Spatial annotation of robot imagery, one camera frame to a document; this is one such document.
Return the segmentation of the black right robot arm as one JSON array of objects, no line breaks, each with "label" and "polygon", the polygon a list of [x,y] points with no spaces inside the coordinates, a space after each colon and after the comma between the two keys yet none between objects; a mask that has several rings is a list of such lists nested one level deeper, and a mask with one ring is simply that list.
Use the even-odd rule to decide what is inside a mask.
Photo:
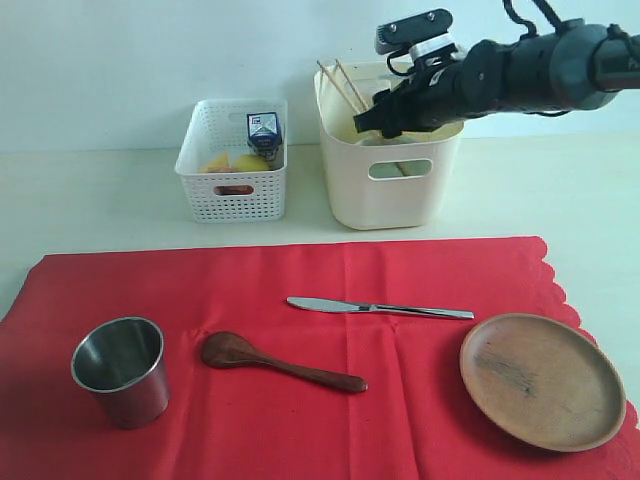
[{"label": "black right robot arm", "polygon": [[638,87],[638,36],[579,22],[510,45],[482,40],[461,60],[420,68],[376,93],[354,125],[395,138],[495,113],[555,117],[598,110]]}]

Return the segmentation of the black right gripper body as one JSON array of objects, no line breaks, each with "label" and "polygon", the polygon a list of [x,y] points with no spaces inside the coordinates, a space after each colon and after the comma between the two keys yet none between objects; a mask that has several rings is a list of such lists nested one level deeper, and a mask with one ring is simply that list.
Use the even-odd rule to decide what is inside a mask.
[{"label": "black right gripper body", "polygon": [[393,89],[379,93],[379,130],[383,135],[432,132],[465,119],[461,82],[464,61],[415,70]]}]

